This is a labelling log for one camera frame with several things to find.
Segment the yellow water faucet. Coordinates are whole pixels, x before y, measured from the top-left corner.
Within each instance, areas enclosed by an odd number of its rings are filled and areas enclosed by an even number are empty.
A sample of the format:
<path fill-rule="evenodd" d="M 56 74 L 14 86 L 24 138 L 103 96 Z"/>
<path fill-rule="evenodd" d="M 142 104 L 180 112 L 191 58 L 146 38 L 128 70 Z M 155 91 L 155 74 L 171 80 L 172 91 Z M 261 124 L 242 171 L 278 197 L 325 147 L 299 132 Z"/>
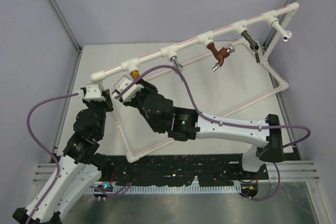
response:
<path fill-rule="evenodd" d="M 135 80 L 136 78 L 140 76 L 140 73 L 138 70 L 134 70 L 130 73 L 130 76 L 132 77 L 133 80 Z"/>

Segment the white PVC pipe frame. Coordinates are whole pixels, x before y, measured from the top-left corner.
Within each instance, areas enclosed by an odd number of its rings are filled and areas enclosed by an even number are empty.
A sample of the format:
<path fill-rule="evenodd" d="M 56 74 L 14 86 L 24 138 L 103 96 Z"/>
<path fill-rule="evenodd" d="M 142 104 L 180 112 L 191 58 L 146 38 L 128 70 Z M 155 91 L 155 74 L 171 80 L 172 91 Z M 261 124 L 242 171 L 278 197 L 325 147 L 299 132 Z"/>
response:
<path fill-rule="evenodd" d="M 257 63 L 248 43 L 233 42 L 235 52 L 223 66 L 213 71 L 215 59 L 197 38 L 171 45 L 167 43 L 86 45 L 82 71 L 102 79 L 104 87 L 114 84 L 130 70 L 149 71 L 145 80 L 178 107 L 197 105 L 200 111 L 234 120 L 263 119 L 281 115 L 277 94 L 288 82 L 270 65 L 271 50 L 260 51 Z M 170 58 L 177 56 L 183 66 L 178 71 Z M 154 133 L 139 112 L 115 101 L 118 115 L 107 118 L 107 130 L 99 151 L 123 155 L 131 161 L 146 155 L 239 154 L 250 145 L 229 140 L 175 141 L 167 134 Z"/>

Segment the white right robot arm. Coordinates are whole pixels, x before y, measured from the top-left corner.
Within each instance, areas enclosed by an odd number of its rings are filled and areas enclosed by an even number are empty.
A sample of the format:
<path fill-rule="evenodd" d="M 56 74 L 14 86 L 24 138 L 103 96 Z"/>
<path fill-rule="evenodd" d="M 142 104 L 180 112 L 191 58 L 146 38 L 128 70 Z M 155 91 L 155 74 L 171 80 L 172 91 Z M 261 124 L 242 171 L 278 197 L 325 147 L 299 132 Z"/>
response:
<path fill-rule="evenodd" d="M 233 120 L 176 107 L 144 80 L 133 84 L 127 79 L 115 88 L 121 95 L 119 100 L 125 106 L 138 109 L 153 132 L 167 134 L 181 142 L 213 138 L 250 144 L 237 167 L 239 176 L 244 179 L 255 175 L 265 162 L 285 160 L 280 121 L 275 114 L 263 120 Z"/>

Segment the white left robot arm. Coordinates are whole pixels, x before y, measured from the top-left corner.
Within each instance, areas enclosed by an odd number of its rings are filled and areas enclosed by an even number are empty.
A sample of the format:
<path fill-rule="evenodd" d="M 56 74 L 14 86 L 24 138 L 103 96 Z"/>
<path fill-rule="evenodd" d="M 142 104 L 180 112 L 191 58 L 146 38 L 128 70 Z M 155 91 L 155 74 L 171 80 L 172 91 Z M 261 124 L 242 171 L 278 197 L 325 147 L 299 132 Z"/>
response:
<path fill-rule="evenodd" d="M 74 133 L 68 140 L 56 169 L 40 193 L 24 208 L 18 208 L 13 218 L 18 223 L 61 223 L 66 214 L 97 180 L 106 181 L 112 175 L 111 160 L 97 153 L 104 137 L 106 114 L 113 111 L 109 90 L 89 84 L 81 88 L 83 103 L 73 125 Z"/>

